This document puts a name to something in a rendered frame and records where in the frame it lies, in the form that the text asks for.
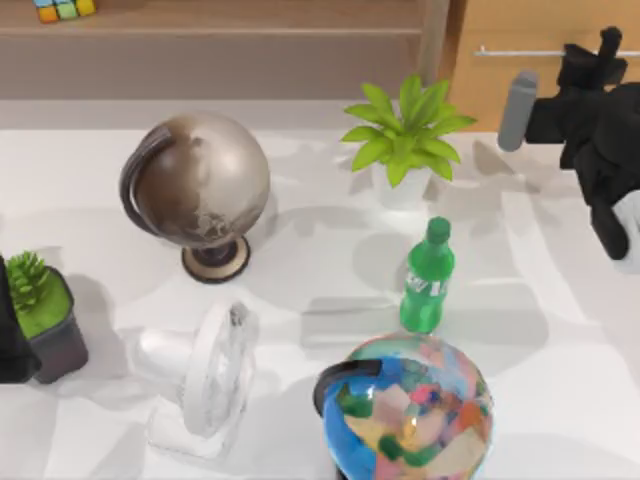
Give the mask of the green bottle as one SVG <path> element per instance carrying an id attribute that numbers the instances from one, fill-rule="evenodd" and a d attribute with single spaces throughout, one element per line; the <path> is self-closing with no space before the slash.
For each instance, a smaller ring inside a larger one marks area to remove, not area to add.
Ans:
<path id="1" fill-rule="evenodd" d="M 409 252 L 399 315 L 402 326 L 410 332 L 430 334 L 441 321 L 455 267 L 450 236 L 448 219 L 431 218 L 423 239 Z"/>

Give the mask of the wooden cupboard door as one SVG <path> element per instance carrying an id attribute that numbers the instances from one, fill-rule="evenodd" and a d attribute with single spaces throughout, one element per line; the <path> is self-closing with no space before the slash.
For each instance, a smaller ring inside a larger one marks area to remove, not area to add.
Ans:
<path id="1" fill-rule="evenodd" d="M 449 50 L 441 72 L 451 79 L 449 99 L 476 119 L 471 131 L 500 125 L 509 86 L 523 70 L 539 76 L 539 94 L 552 96 L 559 57 L 477 57 L 490 50 L 560 50 L 574 43 L 600 46 L 600 31 L 615 26 L 623 34 L 619 50 L 640 51 L 640 0 L 450 0 Z M 626 82 L 640 82 L 640 58 L 624 58 Z"/>

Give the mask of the white desk fan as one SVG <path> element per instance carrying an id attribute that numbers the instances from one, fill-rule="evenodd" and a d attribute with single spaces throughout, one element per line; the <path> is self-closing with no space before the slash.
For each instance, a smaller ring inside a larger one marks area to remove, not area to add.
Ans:
<path id="1" fill-rule="evenodd" d="M 257 333 L 256 315 L 235 299 L 214 304 L 193 332 L 141 331 L 130 362 L 159 394 L 151 446 L 204 462 L 227 454 L 252 386 Z"/>

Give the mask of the leafy plant in white pot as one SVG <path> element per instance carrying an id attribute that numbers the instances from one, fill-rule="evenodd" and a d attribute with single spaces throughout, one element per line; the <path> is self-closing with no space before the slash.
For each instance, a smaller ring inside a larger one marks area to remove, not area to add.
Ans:
<path id="1" fill-rule="evenodd" d="M 423 201 L 432 176 L 453 180 L 453 166 L 461 162 L 445 137 L 476 123 L 447 100 L 449 82 L 425 85 L 417 74 L 402 82 L 398 101 L 372 83 L 361 85 L 366 101 L 344 112 L 361 120 L 340 139 L 356 144 L 351 171 L 372 172 L 380 203 L 391 210 L 410 210 Z"/>

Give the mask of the bronze globe on stand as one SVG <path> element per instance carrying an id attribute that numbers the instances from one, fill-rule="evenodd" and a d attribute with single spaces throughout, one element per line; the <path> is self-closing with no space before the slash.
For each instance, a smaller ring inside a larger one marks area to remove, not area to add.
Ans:
<path id="1" fill-rule="evenodd" d="M 196 281 L 221 284 L 250 262 L 246 238 L 271 191 L 255 136 L 217 112 L 172 116 L 139 141 L 119 176 L 119 199 L 142 231 L 181 249 Z"/>

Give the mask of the wooden open shelf unit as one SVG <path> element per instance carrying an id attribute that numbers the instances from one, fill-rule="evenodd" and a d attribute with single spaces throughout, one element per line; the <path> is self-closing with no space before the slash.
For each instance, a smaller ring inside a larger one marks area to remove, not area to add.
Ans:
<path id="1" fill-rule="evenodd" d="M 434 80 L 456 0 L 0 0 L 0 100 L 350 99 Z"/>

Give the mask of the colourful puzzle cube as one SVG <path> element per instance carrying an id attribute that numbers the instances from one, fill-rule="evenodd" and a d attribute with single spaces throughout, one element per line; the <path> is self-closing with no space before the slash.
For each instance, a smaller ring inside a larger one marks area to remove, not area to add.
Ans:
<path id="1" fill-rule="evenodd" d="M 43 24 L 91 16 L 98 10 L 96 0 L 32 0 L 32 3 Z"/>

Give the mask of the pale grey rounded box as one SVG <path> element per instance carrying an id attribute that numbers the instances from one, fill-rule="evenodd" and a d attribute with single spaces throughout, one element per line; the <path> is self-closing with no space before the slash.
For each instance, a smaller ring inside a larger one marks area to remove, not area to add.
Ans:
<path id="1" fill-rule="evenodd" d="M 522 145 L 537 94 L 538 74 L 534 71 L 522 71 L 511 82 L 497 136 L 501 150 L 514 152 Z"/>

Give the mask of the spiky plant in grey pot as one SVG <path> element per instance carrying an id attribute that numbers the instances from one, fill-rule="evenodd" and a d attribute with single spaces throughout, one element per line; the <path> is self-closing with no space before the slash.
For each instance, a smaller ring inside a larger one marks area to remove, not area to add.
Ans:
<path id="1" fill-rule="evenodd" d="M 89 353 L 64 275 L 33 251 L 12 256 L 6 268 L 17 321 L 40 360 L 35 379 L 52 384 L 83 368 Z"/>

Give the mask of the colourful globe with black arc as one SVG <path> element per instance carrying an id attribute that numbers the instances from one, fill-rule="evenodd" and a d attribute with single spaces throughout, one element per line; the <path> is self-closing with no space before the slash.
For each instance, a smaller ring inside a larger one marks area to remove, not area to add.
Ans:
<path id="1" fill-rule="evenodd" d="M 476 480 L 494 401 L 476 364 L 432 335 L 357 346 L 314 386 L 336 480 Z"/>

